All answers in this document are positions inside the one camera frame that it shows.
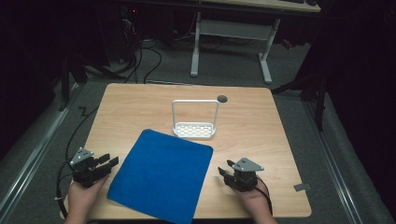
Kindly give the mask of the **person's left hand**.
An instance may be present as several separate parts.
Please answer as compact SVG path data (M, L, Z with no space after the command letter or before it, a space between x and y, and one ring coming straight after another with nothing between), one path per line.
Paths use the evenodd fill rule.
M107 179L108 176L106 175L89 188L83 187L78 182L73 182L68 189L68 215L87 218L96 202L100 189Z

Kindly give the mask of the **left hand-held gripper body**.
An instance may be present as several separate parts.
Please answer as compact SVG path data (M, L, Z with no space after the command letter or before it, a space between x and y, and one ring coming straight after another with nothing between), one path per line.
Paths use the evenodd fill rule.
M89 188L96 181L105 177L110 171L106 170L106 162L100 164L92 151L80 147L72 160L69 162L75 182Z

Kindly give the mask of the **person's right hand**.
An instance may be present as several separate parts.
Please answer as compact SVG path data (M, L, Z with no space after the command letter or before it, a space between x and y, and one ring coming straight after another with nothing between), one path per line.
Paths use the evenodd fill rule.
M262 216L263 214L273 216L269 203L269 190L260 178L258 178L258 184L253 190L242 192L235 189L234 193L252 217Z

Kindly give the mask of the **black metal stand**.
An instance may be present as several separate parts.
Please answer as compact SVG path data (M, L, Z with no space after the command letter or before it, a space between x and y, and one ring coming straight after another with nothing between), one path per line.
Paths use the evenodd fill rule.
M66 110L68 105L71 103L70 97L70 76L72 76L77 84L85 84L88 81L88 76L86 75L85 66L96 70L99 74L104 75L106 77L111 78L119 78L122 79L120 73L123 70L119 71L110 71L99 63L94 63L88 58L80 55L80 54L65 54L62 60L62 71L61 71L61 95L62 95L62 103L59 108L60 111Z
M325 109L325 94L328 76L325 73L314 73L305 77L299 77L292 82L271 90L272 94L280 94L287 90L301 90L302 101L316 101L314 110L314 121L317 128L323 131L323 112Z

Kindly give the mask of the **white-framed desk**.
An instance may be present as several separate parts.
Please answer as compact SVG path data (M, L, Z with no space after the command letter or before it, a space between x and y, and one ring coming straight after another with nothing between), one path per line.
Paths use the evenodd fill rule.
M317 16L321 11L310 0L124 0L145 7L190 9L196 12L194 47L191 55L191 76L199 74L200 37L202 35L232 37L265 41L263 52L258 54L263 80L272 83L267 57L273 45L282 17ZM253 22L203 19L203 13L221 13L230 16L257 17Z

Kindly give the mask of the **black computer tower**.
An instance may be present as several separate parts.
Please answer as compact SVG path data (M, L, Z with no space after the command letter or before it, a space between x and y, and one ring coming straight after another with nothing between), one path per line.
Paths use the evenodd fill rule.
M96 13L101 27L108 64L132 59L137 35L133 9L116 4L98 4Z

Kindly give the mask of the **metal floor rail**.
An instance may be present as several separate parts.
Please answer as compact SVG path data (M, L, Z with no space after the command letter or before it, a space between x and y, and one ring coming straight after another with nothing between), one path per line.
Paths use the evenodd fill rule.
M329 175L332 179L332 183L337 192L338 198L341 202L341 205L344 208L346 213L346 217L350 224L363 224L361 219L360 212L353 200L350 189L342 176L342 173L336 163L336 160L332 154L330 145L326 139L326 136L323 131L321 131L316 124L315 120L315 112L312 108L312 105L308 102L302 102L304 110L309 117L310 123L313 126L313 129L316 133L317 139L320 143L320 148L323 154L324 163L328 169Z
M0 224L60 224L58 171L67 155L85 144L83 84L74 84L71 103L60 111L56 97L48 109L0 161Z

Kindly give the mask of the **blue cloth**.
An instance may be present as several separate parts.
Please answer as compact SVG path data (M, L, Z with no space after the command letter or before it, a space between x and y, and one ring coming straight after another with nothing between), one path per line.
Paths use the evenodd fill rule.
M122 163L107 198L174 224L191 224L212 155L210 146L147 129Z

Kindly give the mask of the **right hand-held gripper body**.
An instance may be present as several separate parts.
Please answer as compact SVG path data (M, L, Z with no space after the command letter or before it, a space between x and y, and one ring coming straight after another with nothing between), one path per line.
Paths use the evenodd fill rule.
M227 186L242 192L253 190L258 184L257 172L264 170L261 165L248 158L241 158L235 163L234 168L232 177L223 180Z

